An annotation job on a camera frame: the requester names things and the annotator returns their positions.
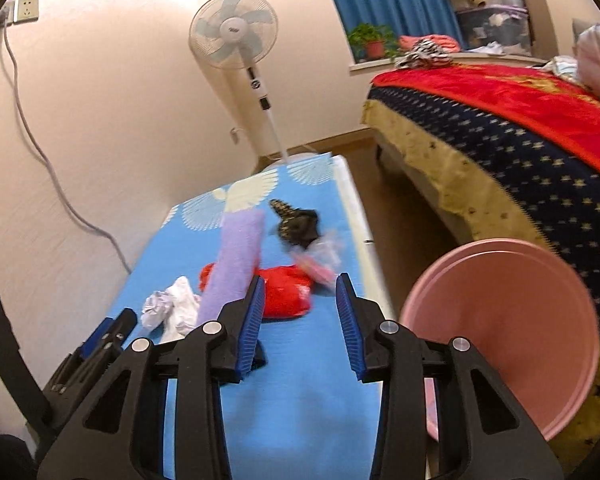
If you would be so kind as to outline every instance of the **standing fan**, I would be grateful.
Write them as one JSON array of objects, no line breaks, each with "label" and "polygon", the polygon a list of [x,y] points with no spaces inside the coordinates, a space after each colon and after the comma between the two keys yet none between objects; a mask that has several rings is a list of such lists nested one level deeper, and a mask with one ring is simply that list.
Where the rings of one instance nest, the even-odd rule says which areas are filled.
[{"label": "standing fan", "polygon": [[191,22],[189,44],[193,52],[211,66],[247,69],[251,88],[267,115],[287,164],[289,156],[278,137],[267,90],[255,68],[272,49],[277,36],[278,18],[266,0],[209,0]]}]

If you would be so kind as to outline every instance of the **red blanket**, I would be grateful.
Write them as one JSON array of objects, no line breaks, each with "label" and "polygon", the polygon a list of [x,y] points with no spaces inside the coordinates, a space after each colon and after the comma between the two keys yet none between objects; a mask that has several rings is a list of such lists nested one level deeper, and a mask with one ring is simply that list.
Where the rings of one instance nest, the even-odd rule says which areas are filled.
[{"label": "red blanket", "polygon": [[573,153],[600,173],[600,101],[551,74],[458,64],[386,72],[373,84],[413,88],[491,112]]}]

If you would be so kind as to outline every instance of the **baseboard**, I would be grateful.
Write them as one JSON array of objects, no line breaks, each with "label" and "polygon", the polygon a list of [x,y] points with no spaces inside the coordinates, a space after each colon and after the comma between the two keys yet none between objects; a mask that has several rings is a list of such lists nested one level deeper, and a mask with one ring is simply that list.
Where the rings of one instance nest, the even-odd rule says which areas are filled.
[{"label": "baseboard", "polygon": [[[314,140],[314,142],[308,142],[301,146],[294,146],[289,148],[287,151],[289,155],[295,155],[296,153],[304,153],[307,151],[307,147],[315,150],[318,153],[332,152],[334,149],[344,144],[352,144],[354,142],[365,142],[369,139],[374,138],[375,130],[372,128],[362,128],[360,130],[354,130],[345,134],[339,134],[333,137],[327,137],[326,139]],[[253,174],[260,173],[274,160],[280,158],[280,152],[270,153],[269,155],[261,155],[258,158],[258,163],[253,170]]]}]

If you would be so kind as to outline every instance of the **plant pot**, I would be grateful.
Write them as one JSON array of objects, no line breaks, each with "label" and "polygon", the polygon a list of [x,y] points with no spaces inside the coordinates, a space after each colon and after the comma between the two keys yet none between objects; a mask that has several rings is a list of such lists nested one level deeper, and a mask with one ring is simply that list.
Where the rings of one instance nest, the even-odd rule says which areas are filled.
[{"label": "plant pot", "polygon": [[384,41],[370,41],[365,45],[367,59],[382,59],[384,57]]}]

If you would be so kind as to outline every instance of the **silver screw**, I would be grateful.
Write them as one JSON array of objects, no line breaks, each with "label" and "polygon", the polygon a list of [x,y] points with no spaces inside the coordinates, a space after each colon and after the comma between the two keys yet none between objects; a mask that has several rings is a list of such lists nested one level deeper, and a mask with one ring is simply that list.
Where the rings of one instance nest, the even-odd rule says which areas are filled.
[{"label": "silver screw", "polygon": [[148,339],[141,337],[140,339],[136,339],[131,343],[131,349],[134,352],[144,352],[150,346],[150,342]]},{"label": "silver screw", "polygon": [[385,334],[395,334],[400,330],[400,326],[395,321],[383,321],[380,323],[380,330]]},{"label": "silver screw", "polygon": [[453,346],[459,352],[466,352],[469,348],[471,348],[471,343],[469,343],[464,337],[456,337],[454,339]]},{"label": "silver screw", "polygon": [[222,324],[218,323],[217,321],[209,321],[208,323],[205,323],[205,325],[202,327],[202,332],[209,335],[217,334],[221,330]]}]

